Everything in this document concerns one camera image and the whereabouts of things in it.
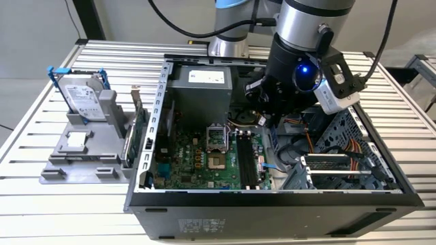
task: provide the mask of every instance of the open computer tower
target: open computer tower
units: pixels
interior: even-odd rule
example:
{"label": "open computer tower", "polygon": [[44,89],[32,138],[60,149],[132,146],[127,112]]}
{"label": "open computer tower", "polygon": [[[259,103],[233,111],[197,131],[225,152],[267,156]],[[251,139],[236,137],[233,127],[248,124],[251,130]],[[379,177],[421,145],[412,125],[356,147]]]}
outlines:
{"label": "open computer tower", "polygon": [[264,126],[264,66],[165,55],[127,196],[151,239],[357,237],[424,206],[359,104]]}

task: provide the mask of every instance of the ram slot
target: ram slot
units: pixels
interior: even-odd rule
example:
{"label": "ram slot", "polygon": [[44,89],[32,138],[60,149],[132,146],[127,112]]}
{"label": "ram slot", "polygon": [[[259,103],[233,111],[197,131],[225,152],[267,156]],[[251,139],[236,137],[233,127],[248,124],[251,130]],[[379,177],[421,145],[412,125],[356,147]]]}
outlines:
{"label": "ram slot", "polygon": [[257,186],[257,174],[249,135],[236,136],[236,149],[241,188],[255,189]]}

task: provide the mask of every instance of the power supply label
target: power supply label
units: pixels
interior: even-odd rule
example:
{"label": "power supply label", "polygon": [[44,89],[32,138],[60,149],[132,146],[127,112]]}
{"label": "power supply label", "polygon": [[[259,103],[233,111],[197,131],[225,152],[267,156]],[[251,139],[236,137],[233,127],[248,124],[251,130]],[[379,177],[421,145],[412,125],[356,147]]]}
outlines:
{"label": "power supply label", "polygon": [[224,71],[192,70],[189,71],[189,83],[220,83],[224,84]]}
{"label": "power supply label", "polygon": [[88,120],[105,119],[95,90],[84,85],[65,85],[69,101]]}
{"label": "power supply label", "polygon": [[180,218],[179,226],[183,233],[221,233],[224,230],[224,218]]}

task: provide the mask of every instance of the blue drive bracket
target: blue drive bracket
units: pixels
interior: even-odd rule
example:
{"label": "blue drive bracket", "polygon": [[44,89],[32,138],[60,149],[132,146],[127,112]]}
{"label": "blue drive bracket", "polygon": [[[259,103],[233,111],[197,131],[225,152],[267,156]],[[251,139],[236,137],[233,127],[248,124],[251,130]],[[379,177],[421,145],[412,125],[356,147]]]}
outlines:
{"label": "blue drive bracket", "polygon": [[[68,106],[68,113],[69,114],[73,114],[73,109],[71,107],[71,105],[68,104],[68,100],[67,100],[67,97],[64,95],[64,92],[63,90],[60,89],[60,86],[59,86],[59,80],[57,78],[61,78],[63,75],[69,75],[69,74],[77,74],[77,75],[95,75],[95,74],[99,74],[101,76],[101,80],[103,80],[103,87],[104,89],[111,89],[111,84],[109,84],[109,81],[108,81],[108,74],[107,74],[107,71],[100,68],[100,70],[97,72],[92,72],[92,71],[80,71],[80,70],[73,70],[71,68],[65,68],[65,67],[59,67],[56,70],[55,70],[55,67],[51,65],[48,66],[47,68],[47,72],[48,72],[48,77],[49,77],[49,80],[53,82],[53,85],[55,87],[59,89],[59,92],[61,94],[61,97],[64,98],[64,101],[67,103],[67,106]],[[83,117],[83,122],[87,124],[88,123],[88,120]]]}

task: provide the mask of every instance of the metal rail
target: metal rail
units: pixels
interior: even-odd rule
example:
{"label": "metal rail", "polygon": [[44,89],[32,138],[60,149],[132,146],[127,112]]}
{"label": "metal rail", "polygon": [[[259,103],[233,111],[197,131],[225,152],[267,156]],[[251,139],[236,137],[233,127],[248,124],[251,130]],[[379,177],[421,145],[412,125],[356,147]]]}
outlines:
{"label": "metal rail", "polygon": [[[265,59],[269,48],[252,47],[251,57]],[[132,85],[140,86],[147,109],[152,108],[163,54],[207,55],[204,45],[164,45],[89,41],[73,48],[63,66],[108,71],[117,102],[133,110]],[[363,53],[345,53],[353,73],[372,64]],[[368,113],[391,153],[409,177],[425,208],[355,238],[265,240],[264,243],[435,244],[436,243],[436,133],[435,124],[381,66],[361,94]],[[123,213],[127,184],[40,185],[48,155],[67,125],[67,106],[51,83],[0,149],[0,237],[28,244],[113,244],[147,242],[141,226]],[[211,241],[213,244],[255,241]]]}

